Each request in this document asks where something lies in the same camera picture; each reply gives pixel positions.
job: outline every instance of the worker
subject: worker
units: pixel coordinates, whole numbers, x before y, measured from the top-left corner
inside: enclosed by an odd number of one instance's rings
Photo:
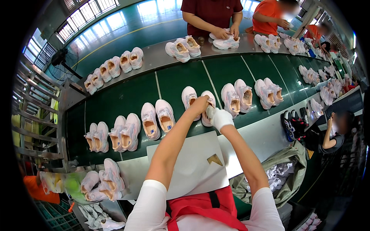
[[[289,22],[282,19],[286,14],[294,14],[299,8],[296,0],[264,0],[258,4],[253,14],[253,34],[278,35],[278,26],[289,30]]]
[[[333,153],[343,145],[346,135],[350,134],[354,127],[356,120],[353,112],[333,112],[327,121],[325,135],[316,124],[306,131],[305,147],[322,154]]]
[[[209,105],[208,99],[207,95],[196,99],[159,143],[134,209],[128,216],[126,231],[285,230],[260,161],[235,128],[232,115],[220,109],[215,109],[211,123],[230,141],[248,180],[253,198],[250,220],[236,218],[230,186],[169,200],[166,213],[166,194],[177,156],[194,119]]]
[[[238,38],[242,10],[240,0],[183,0],[181,6],[182,18],[188,23],[188,35],[208,37],[213,33],[219,39],[227,39],[231,34]]]
[[[27,176],[21,164],[18,162],[19,170],[21,172],[23,183],[27,188],[29,195],[35,200],[46,201],[54,204],[60,203],[60,198],[58,193],[49,192],[45,194],[44,188],[41,184],[40,171],[37,171],[36,176]]]

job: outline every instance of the standing fan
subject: standing fan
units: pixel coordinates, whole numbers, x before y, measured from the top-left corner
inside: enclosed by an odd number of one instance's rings
[[[82,79],[82,77],[75,72],[77,69],[77,61],[78,46],[75,41],[72,41],[53,55],[48,70],[54,78],[60,81],[71,78],[73,75]]]

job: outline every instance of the shoe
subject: shoe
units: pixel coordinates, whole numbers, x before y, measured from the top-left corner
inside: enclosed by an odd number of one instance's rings
[[[111,231],[111,230],[117,230],[121,229],[126,225],[125,222],[116,222],[113,221],[112,218],[107,217],[105,218],[105,222],[101,222],[101,227],[103,228],[103,231]]]
[[[130,54],[130,63],[134,70],[139,69],[142,67],[142,58],[144,57],[144,53],[142,49],[138,47],[134,47],[131,54]]]
[[[314,114],[315,114],[316,118],[319,118],[320,116],[322,116],[324,114],[323,111],[322,111],[323,106],[321,106],[321,104],[316,102],[315,99],[311,99],[310,104],[311,104],[311,108],[314,111]]]
[[[185,39],[178,38],[177,40],[179,40],[186,47],[186,49],[188,49],[189,55],[191,55],[192,57],[197,57],[201,55],[201,47],[191,35],[185,36]]]
[[[258,97],[260,98],[261,105],[263,109],[268,110],[273,105],[275,105],[274,101],[274,93],[271,89],[268,89],[265,82],[262,79],[258,79],[255,83],[255,91]]]
[[[205,96],[205,95],[209,96],[209,99],[207,100],[209,105],[211,105],[213,108],[216,108],[216,99],[215,99],[215,96],[212,94],[212,92],[210,91],[202,92],[201,96]],[[205,127],[212,127],[211,121],[209,120],[206,111],[202,112],[202,124]]]
[[[81,192],[88,193],[100,181],[99,173],[90,171],[86,174],[85,178],[81,181]]]
[[[155,103],[155,112],[162,130],[167,134],[176,123],[171,105],[166,100],[159,99]]]
[[[122,147],[122,136],[121,131],[126,124],[126,118],[123,116],[118,116],[114,122],[114,127],[111,129],[111,132],[108,133],[112,141],[112,148],[115,152],[124,152],[125,150]]]
[[[108,71],[111,74],[112,78],[115,78],[120,75],[121,68],[120,68],[120,58],[118,56],[114,56],[110,60],[108,60]]]
[[[229,32],[230,33],[230,28],[224,28],[224,30],[226,31],[226,32]],[[216,36],[213,34],[213,33],[210,33],[209,34],[209,37],[211,38],[211,39],[213,39],[213,40],[216,40],[216,39],[218,39],[218,38],[216,38]]]
[[[190,59],[188,49],[180,42],[168,42],[165,50],[169,56],[175,57],[180,62],[187,62]]]
[[[134,114],[130,113],[127,116],[125,126],[120,131],[122,148],[130,152],[138,148],[138,135],[140,132],[140,119]]]
[[[158,140],[161,137],[161,131],[158,128],[157,120],[155,119],[155,108],[151,103],[144,103],[141,108],[142,127],[145,135],[150,140]]]
[[[187,110],[194,103],[194,101],[196,99],[198,99],[198,96],[196,96],[196,92],[195,92],[195,89],[194,88],[192,88],[190,86],[187,86],[187,87],[184,88],[184,90],[182,90],[181,99],[182,99],[182,103],[185,106],[185,110]],[[201,118],[201,115],[198,115],[194,119],[194,121],[197,121],[200,118]]]
[[[94,70],[94,73],[92,74],[91,80],[92,80],[92,83],[95,85],[95,87],[97,89],[99,89],[103,86],[104,81],[103,81],[103,79],[100,75],[100,69],[99,68],[96,68]]]
[[[93,75],[88,75],[87,80],[84,82],[85,88],[87,92],[90,93],[90,95],[93,95],[97,91],[97,88],[95,87],[91,79],[92,76]]]
[[[221,90],[221,98],[225,104],[225,111],[230,112],[232,118],[235,119],[240,112],[240,98],[232,84],[225,84]]]
[[[109,149],[108,138],[108,126],[104,122],[99,122],[97,131],[94,133],[94,141],[96,144],[96,152],[107,152]]]
[[[213,40],[213,45],[220,50],[227,50],[229,48],[236,49],[239,47],[239,40],[240,37],[238,37],[237,40],[235,40],[234,35],[229,35],[228,39]]]
[[[282,88],[279,87],[279,85],[274,84],[269,78],[265,78],[263,82],[265,83],[268,89],[272,90],[275,106],[279,105],[279,103],[284,101],[283,97],[281,96]]]
[[[109,74],[108,71],[108,60],[105,61],[101,66],[100,66],[100,75],[104,82],[109,82],[109,80],[112,79],[111,74]]]
[[[89,149],[91,152],[92,151],[96,152],[94,134],[96,133],[97,130],[98,130],[98,126],[96,125],[96,123],[92,123],[90,124],[90,131],[87,132],[86,135],[84,135],[84,137],[87,140],[87,143],[89,144]]]
[[[130,55],[131,52],[125,51],[120,57],[120,66],[122,68],[123,73],[128,73],[132,70],[132,66],[130,63]]]
[[[264,36],[264,35],[259,35],[259,34],[256,34],[255,35],[255,41],[258,45],[261,46],[261,49],[265,52],[265,53],[270,53],[270,49],[271,49],[271,40]]]
[[[240,100],[240,111],[247,113],[252,107],[252,88],[247,86],[242,79],[237,79],[234,83],[236,94]]]

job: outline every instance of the orange shirt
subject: orange shirt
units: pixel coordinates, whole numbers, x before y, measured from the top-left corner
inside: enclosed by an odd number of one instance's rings
[[[276,0],[264,0],[258,4],[255,12],[259,12],[262,15],[280,18],[281,10]],[[278,35],[278,24],[277,23],[263,23],[252,19],[253,30],[264,34]]]
[[[60,203],[58,193],[49,192],[48,195],[45,195],[42,184],[37,186],[36,176],[25,176],[23,178],[23,182],[28,190],[28,193],[30,194],[32,198],[36,200],[40,200],[40,201],[54,203],[54,204]]]

